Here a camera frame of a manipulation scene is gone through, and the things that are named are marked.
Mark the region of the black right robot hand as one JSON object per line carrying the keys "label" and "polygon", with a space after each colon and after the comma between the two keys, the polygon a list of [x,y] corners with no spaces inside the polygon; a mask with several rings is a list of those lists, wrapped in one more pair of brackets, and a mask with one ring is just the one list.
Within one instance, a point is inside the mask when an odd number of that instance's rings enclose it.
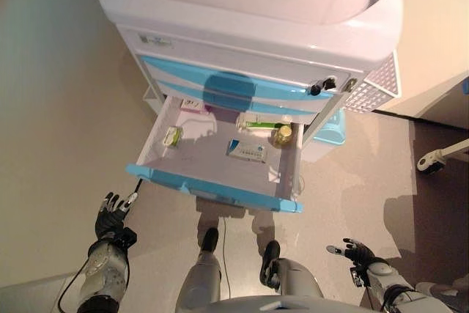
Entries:
{"label": "black right robot hand", "polygon": [[345,237],[343,243],[345,244],[344,248],[328,245],[326,251],[330,254],[346,257],[355,265],[369,264],[375,258],[373,251],[358,240]]}

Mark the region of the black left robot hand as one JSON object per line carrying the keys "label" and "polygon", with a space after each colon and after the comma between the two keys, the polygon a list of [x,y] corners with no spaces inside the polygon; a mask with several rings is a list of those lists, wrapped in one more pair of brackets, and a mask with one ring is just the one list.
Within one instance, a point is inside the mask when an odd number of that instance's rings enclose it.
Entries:
{"label": "black left robot hand", "polygon": [[138,194],[120,196],[113,192],[104,197],[95,221],[95,234],[98,240],[115,238],[124,229],[125,218]]}

